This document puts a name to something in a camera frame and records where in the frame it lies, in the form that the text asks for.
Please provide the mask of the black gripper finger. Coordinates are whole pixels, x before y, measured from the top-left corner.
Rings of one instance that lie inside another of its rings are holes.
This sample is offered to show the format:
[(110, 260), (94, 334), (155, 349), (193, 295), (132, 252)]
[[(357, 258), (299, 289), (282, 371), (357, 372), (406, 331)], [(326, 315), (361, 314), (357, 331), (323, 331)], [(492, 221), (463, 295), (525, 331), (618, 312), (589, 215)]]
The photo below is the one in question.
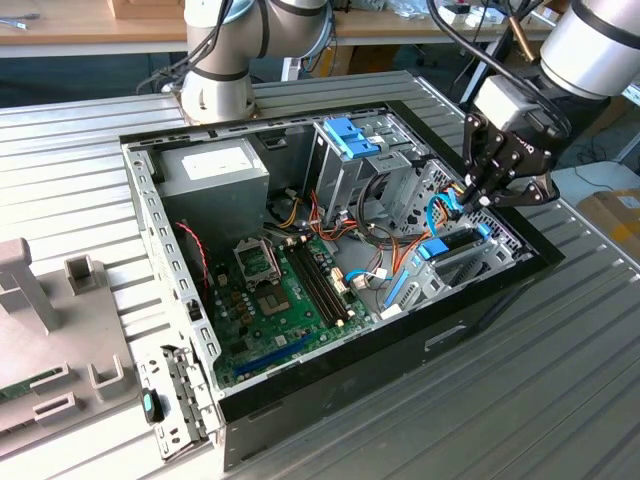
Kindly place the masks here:
[(480, 208), (480, 199), (490, 194), (496, 185), (500, 164), (496, 154), (503, 146), (503, 132), (480, 113), (468, 113), (464, 121), (463, 154), (465, 190), (459, 203), (465, 213)]
[(483, 207), (538, 206), (559, 198), (559, 188), (549, 172), (516, 178), (508, 184), (483, 189), (477, 202)]

